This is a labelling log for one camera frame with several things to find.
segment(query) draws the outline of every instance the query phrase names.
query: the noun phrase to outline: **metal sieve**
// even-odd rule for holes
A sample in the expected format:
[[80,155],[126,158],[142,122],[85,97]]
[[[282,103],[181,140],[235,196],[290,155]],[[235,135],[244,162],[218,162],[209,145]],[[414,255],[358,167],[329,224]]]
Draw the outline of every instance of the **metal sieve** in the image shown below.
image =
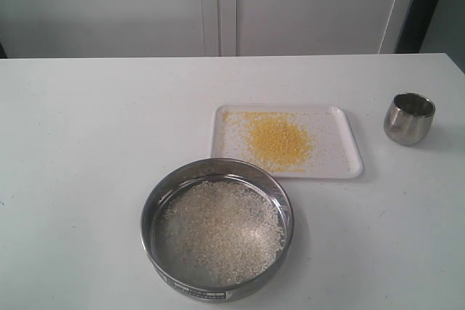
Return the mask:
[[[218,286],[206,282],[206,279],[201,276],[197,276],[201,273],[193,274],[190,272],[187,274],[190,265],[186,265],[186,259],[182,259],[181,256],[177,258],[176,253],[181,252],[170,247],[168,237],[162,232],[165,229],[164,219],[166,218],[164,216],[173,206],[173,203],[186,195],[191,188],[206,182],[224,182],[227,183],[227,187],[243,187],[244,192],[261,197],[261,201],[257,202],[263,202],[263,205],[272,205],[273,211],[278,217],[278,225],[282,232],[282,249],[275,252],[273,262],[266,269],[247,280],[241,280],[239,283],[231,282]],[[178,168],[160,181],[150,193],[142,210],[141,230],[142,244],[148,258],[168,285],[197,300],[221,303],[234,301],[253,293],[278,270],[291,243],[294,216],[283,188],[262,169],[239,160],[205,159]],[[257,236],[256,239],[251,239],[249,242],[254,244],[256,241],[258,244],[260,238]],[[183,251],[183,258],[189,255],[188,252],[191,251],[192,246],[188,245],[186,248],[187,253],[185,250]]]

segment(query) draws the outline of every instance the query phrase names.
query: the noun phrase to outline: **white wall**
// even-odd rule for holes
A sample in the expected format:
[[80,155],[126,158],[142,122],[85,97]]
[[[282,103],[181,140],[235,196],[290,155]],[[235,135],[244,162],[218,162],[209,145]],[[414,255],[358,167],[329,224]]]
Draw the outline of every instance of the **white wall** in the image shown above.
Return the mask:
[[465,72],[465,0],[439,0],[421,52],[445,52]]
[[0,42],[9,57],[206,53],[201,0],[0,0]]
[[[243,56],[378,53],[394,1],[238,0],[237,51]],[[401,22],[409,0],[400,2]],[[391,34],[397,36],[400,27]]]

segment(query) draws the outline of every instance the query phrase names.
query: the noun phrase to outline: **stainless steel sieve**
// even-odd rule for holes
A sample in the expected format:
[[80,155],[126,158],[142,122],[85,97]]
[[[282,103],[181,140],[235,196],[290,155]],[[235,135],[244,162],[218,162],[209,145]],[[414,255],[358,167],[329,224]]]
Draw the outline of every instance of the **stainless steel sieve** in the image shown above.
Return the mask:
[[[265,197],[278,211],[283,228],[283,249],[275,261],[263,272],[242,283],[211,287],[187,281],[173,275],[174,266],[162,258],[163,239],[157,234],[159,219],[164,208],[187,188],[203,181],[231,181],[242,184]],[[161,278],[172,288],[200,301],[222,303],[243,298],[262,287],[283,263],[294,232],[294,215],[291,203],[283,188],[262,169],[239,160],[205,159],[187,164],[171,172],[150,193],[141,217],[142,244],[148,258]]]

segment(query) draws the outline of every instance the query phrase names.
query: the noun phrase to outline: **sieve label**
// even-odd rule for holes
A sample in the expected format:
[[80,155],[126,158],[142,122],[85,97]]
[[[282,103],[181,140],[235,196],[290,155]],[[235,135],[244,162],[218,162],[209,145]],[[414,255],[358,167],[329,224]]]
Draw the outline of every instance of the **sieve label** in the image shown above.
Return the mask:
[[194,290],[190,287],[180,285],[179,283],[171,280],[169,277],[165,279],[166,283],[171,285],[173,288],[178,290],[181,293],[191,295],[192,297],[201,298],[201,299],[226,299],[226,293],[211,293],[211,292],[202,292],[201,290]]

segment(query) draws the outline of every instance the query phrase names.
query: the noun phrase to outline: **yellow millet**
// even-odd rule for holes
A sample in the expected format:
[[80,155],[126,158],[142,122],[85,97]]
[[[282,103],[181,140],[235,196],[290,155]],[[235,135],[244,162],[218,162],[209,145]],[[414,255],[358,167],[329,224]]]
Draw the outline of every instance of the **yellow millet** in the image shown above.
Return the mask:
[[246,133],[243,138],[253,158],[265,170],[299,172],[310,158],[312,137],[292,122],[290,113],[243,113]]

